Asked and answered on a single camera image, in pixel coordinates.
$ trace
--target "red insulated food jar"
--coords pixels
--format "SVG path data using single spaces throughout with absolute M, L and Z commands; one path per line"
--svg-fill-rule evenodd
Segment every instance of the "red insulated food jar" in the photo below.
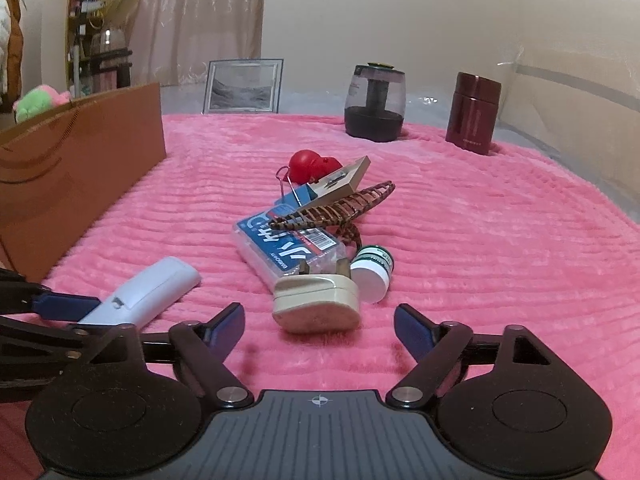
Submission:
M 458 73 L 447 141 L 470 152 L 487 155 L 494 136 L 502 85 L 464 72 Z

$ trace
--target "bottle cap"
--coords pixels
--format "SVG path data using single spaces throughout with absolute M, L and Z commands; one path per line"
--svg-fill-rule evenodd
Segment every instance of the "bottle cap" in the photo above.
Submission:
M 501 90 L 502 85 L 497 81 L 465 72 L 458 73 L 456 92 L 472 99 L 497 105 L 500 102 Z

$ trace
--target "red rubber toy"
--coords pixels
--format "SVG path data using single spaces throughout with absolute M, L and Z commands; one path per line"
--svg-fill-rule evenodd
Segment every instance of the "red rubber toy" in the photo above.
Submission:
M 311 179 L 311 165 L 322 158 L 313 150 L 300 150 L 289 159 L 289 178 L 296 184 L 306 184 Z
M 338 160 L 336 158 L 333 158 L 332 156 L 322 156 L 320 158 L 316 158 L 316 160 L 311 163 L 309 172 L 311 180 L 313 182 L 318 182 L 322 177 L 339 170 L 341 167 L 342 164 L 340 164 L 340 162 L 338 162 Z

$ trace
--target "metal paper clip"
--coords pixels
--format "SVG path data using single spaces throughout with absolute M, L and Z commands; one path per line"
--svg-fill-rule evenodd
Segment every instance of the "metal paper clip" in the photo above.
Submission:
M 276 178 L 280 182 L 280 197 L 281 197 L 281 199 L 284 201 L 284 179 L 287 179 L 287 182 L 289 183 L 289 187 L 291 188 L 291 192 L 293 193 L 293 198 L 295 198 L 296 202 L 298 202 L 298 207 L 302 207 L 302 202 L 300 202 L 298 194 L 296 193 L 296 190 L 294 189 L 293 184 L 291 183 L 291 179 L 289 178 L 289 167 L 288 166 L 281 167 L 276 172 Z

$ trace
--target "green plush toy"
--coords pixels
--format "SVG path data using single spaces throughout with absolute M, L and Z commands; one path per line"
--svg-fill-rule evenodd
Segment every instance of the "green plush toy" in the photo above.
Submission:
M 71 101 L 69 92 L 59 94 L 48 85 L 37 86 L 14 103 L 15 122 L 21 123 L 69 101 Z

